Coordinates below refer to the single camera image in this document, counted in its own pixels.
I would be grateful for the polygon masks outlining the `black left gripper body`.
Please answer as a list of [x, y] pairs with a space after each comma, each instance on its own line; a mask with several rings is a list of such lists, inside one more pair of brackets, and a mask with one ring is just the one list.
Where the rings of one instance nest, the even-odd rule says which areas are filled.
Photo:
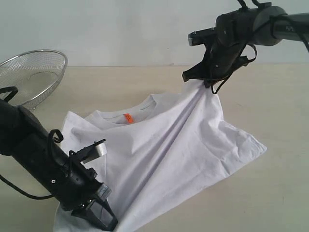
[[96, 199], [96, 191], [104, 184], [96, 179], [97, 175], [94, 168], [73, 162], [63, 171], [54, 170], [45, 187], [59, 201], [63, 210], [72, 211]]

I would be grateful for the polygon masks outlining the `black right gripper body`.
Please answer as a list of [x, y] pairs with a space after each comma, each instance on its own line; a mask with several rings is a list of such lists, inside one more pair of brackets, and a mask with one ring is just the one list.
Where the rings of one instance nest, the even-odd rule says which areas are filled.
[[222, 80], [240, 67], [246, 66], [249, 59], [241, 56], [244, 47], [244, 43], [224, 46], [219, 41], [214, 41], [204, 62], [208, 70], [206, 79]]

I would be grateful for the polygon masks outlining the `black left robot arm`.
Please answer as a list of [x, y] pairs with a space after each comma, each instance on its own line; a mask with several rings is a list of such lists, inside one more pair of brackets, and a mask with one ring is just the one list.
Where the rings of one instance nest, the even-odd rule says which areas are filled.
[[103, 154], [104, 140], [65, 153], [59, 147], [63, 141], [60, 130], [46, 131], [28, 109], [10, 105], [18, 93], [16, 87], [0, 91], [5, 94], [0, 101], [1, 154], [22, 165], [49, 191], [50, 198], [59, 201], [64, 211], [103, 231], [113, 231], [118, 221], [107, 201], [111, 189], [96, 179], [93, 168], [83, 165], [84, 161]]

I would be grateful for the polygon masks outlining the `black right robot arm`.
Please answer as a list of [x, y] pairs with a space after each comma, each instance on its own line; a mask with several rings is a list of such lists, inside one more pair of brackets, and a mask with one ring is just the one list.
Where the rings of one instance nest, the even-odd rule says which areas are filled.
[[270, 2], [244, 1], [235, 11], [217, 17], [215, 27], [188, 34], [190, 46], [205, 46], [200, 63], [183, 72], [185, 82], [202, 80], [206, 88], [223, 85], [239, 68], [255, 61], [242, 55], [246, 46], [257, 52], [257, 46], [275, 46], [283, 40], [300, 41], [309, 46], [309, 15], [287, 14]]

